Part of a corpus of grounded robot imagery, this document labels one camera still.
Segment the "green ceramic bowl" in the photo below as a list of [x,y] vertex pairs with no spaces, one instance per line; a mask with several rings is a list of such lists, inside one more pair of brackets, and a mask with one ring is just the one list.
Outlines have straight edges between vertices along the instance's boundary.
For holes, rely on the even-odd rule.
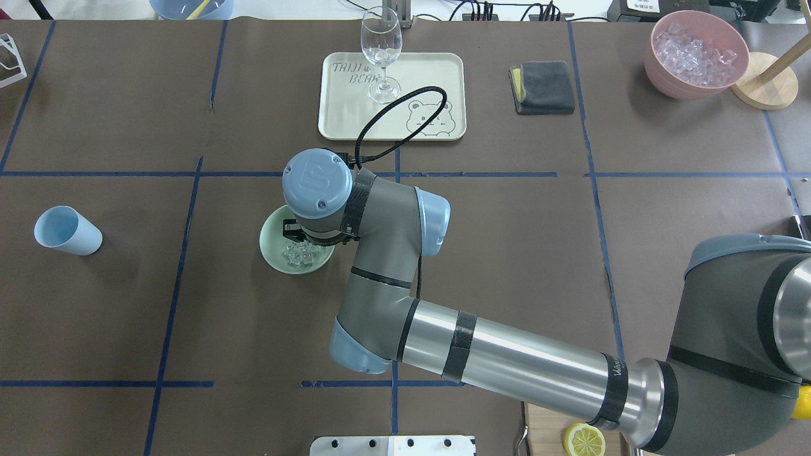
[[301,275],[320,269],[332,257],[334,246],[323,246],[322,256],[310,267],[295,268],[287,264],[282,254],[287,239],[282,236],[282,220],[293,219],[295,214],[286,206],[274,210],[265,220],[260,230],[259,245],[264,260],[274,269],[285,274]]

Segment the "light blue plastic cup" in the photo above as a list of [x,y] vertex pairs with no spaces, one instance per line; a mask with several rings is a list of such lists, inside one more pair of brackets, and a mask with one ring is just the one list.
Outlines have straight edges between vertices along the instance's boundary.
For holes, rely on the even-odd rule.
[[70,206],[44,211],[35,223],[33,236],[45,248],[75,256],[89,256],[103,243],[101,231]]

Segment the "clear ice cubes in bowl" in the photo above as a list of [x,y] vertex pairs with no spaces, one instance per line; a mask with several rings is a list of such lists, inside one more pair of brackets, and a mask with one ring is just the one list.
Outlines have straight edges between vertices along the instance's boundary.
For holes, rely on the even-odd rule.
[[324,248],[309,241],[287,240],[282,250],[287,264],[295,268],[310,267],[322,256]]

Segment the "blue bowl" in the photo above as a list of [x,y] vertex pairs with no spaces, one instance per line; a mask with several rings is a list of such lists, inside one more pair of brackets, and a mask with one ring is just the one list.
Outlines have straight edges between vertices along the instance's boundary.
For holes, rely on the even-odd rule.
[[[150,1],[153,11],[162,20],[186,20],[201,1]],[[212,1],[197,20],[228,20],[234,11],[234,1]]]

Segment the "pink bowl with ice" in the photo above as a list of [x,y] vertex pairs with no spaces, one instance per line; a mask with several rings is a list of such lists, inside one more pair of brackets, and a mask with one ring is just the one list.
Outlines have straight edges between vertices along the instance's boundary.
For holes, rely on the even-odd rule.
[[749,63],[748,46],[732,24],[710,13],[684,9],[655,24],[645,72],[664,95],[698,100],[732,87]]

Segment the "clear wine glass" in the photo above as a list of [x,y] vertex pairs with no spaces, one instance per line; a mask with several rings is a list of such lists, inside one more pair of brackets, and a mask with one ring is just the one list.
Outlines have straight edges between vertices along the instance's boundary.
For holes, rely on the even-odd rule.
[[361,22],[361,49],[368,62],[380,68],[380,78],[369,86],[369,98],[387,105],[400,96],[400,84],[387,69],[402,52],[402,27],[397,12],[388,6],[365,10]]

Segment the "yellow plastic fork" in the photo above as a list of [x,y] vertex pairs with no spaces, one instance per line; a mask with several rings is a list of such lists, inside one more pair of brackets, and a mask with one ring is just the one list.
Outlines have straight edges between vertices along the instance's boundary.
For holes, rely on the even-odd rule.
[[203,14],[211,2],[211,0],[201,1],[197,6],[195,6],[194,9],[191,10],[190,14],[186,17],[186,20],[197,20],[197,18]]

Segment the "grey folded cloth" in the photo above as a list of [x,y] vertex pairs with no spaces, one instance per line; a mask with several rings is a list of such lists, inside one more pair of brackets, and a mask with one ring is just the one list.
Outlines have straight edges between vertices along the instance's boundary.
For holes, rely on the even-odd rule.
[[509,77],[519,115],[571,115],[575,98],[565,61],[525,61],[511,66]]

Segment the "wooden cutting board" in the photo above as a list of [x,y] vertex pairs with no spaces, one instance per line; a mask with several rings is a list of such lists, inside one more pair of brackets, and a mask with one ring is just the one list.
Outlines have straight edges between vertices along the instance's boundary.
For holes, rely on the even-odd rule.
[[[530,403],[524,404],[525,426],[528,428],[525,442],[530,455],[565,455],[565,431],[582,419],[553,412]],[[606,442],[606,455],[646,455],[646,452],[631,447],[621,433],[602,432]]]

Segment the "half lemon slice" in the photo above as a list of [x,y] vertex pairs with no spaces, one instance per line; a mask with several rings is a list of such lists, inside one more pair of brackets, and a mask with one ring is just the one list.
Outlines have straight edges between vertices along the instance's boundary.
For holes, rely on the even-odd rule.
[[605,455],[606,440],[599,428],[585,422],[574,422],[561,440],[566,455]]

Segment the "wooden stand round base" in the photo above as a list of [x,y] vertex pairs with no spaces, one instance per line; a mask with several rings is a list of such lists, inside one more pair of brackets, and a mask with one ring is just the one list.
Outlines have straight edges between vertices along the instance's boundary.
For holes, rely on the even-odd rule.
[[796,62],[809,55],[809,28],[805,24],[746,22],[741,26],[748,45],[748,66],[732,86],[741,101],[774,111],[790,106],[800,94]]

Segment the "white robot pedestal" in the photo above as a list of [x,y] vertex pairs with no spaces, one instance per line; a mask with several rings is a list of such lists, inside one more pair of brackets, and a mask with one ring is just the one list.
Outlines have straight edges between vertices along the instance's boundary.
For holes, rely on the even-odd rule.
[[476,455],[474,436],[391,435],[322,436],[310,445],[310,455]]

